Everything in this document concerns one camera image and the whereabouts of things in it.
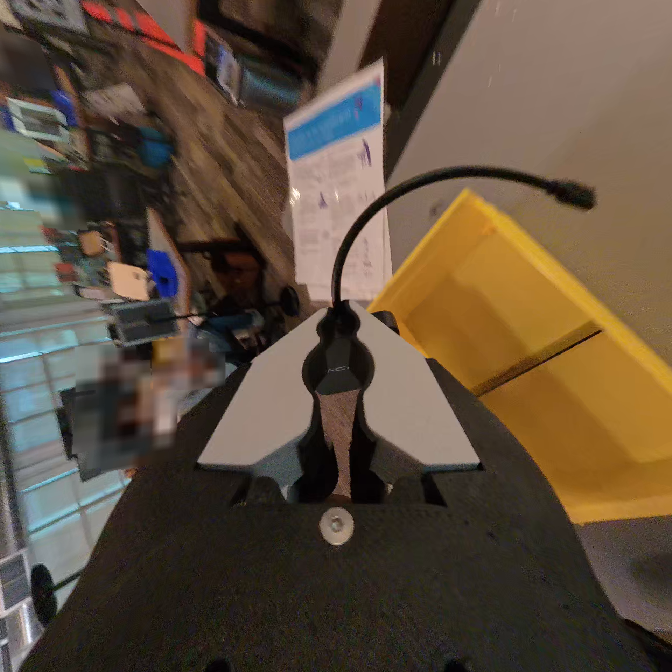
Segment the black adapter hub with cable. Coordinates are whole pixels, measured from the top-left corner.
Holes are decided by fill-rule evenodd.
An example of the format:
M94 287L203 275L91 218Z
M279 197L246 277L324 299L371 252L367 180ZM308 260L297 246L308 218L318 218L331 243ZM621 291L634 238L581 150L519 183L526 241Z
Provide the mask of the black adapter hub with cable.
M439 182L463 179L498 180L521 184L544 192L556 202L590 211L597 204L596 188L577 180L552 179L520 169L490 164L460 164L441 167L415 175L387 189L358 215L346 232L332 266L332 308L325 318L326 336L321 337L320 354L315 358L323 365L324 372L317 375L316 390L320 394L334 394L360 387L373 365L366 363L366 356L357 344L354 311L342 297L342 279L351 248L365 226L383 209L418 189Z

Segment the white paper sheet blue header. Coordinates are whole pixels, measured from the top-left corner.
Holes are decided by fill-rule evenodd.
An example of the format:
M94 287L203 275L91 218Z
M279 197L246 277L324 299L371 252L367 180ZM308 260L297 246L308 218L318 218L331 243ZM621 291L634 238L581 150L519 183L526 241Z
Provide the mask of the white paper sheet blue header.
M385 192L384 59L283 120L295 280L331 304L333 264L355 220Z

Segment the yellow plastic bin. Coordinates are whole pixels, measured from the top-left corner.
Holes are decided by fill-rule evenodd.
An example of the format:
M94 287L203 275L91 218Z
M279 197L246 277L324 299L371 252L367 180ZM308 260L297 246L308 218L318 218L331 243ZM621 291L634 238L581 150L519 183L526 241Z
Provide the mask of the yellow plastic bin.
M465 189L369 312L512 432L577 524L671 515L671 367Z

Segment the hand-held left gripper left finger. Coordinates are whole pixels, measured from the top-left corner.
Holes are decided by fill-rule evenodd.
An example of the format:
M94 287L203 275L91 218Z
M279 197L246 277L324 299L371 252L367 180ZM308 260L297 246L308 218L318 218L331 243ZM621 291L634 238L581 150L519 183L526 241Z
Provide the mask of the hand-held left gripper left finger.
M304 377L322 308L257 356L197 460L200 468L272 478L293 500L325 500L339 480L321 409Z

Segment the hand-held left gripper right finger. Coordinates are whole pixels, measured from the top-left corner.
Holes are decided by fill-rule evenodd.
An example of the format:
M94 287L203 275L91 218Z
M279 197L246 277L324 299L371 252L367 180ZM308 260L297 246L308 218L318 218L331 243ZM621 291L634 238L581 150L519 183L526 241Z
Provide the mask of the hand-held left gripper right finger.
M479 470L427 359L365 308L349 307L367 365L349 449L351 498L382 500L400 478Z

